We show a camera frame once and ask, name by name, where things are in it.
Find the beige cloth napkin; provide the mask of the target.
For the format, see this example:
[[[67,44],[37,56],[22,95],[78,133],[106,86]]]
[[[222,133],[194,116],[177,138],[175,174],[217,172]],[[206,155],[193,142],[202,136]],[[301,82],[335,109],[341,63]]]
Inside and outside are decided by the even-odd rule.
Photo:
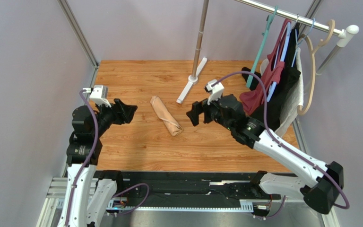
[[[157,117],[164,123],[165,127],[173,137],[183,132],[183,128],[168,111],[167,107],[159,96],[152,96],[150,104]]]

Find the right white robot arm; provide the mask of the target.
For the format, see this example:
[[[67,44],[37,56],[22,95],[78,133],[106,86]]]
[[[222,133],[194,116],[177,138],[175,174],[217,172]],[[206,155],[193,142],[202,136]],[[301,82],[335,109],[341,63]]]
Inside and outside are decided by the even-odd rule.
[[[194,102],[186,113],[193,126],[216,122],[228,129],[232,137],[251,149],[273,158],[294,173],[278,176],[259,171],[255,184],[266,194],[279,194],[298,199],[321,214],[329,214],[344,187],[344,169],[338,162],[329,164],[317,160],[267,130],[261,121],[246,116],[242,103],[234,95],[217,101]]]

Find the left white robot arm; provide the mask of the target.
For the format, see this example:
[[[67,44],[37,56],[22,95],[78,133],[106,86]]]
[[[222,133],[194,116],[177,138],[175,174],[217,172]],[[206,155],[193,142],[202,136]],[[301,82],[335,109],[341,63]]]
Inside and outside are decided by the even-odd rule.
[[[108,105],[90,104],[72,113],[73,132],[67,148],[67,187],[58,226],[98,227],[112,196],[123,187],[121,171],[103,171],[91,192],[103,145],[101,136],[113,125],[131,123],[138,107],[114,99]]]

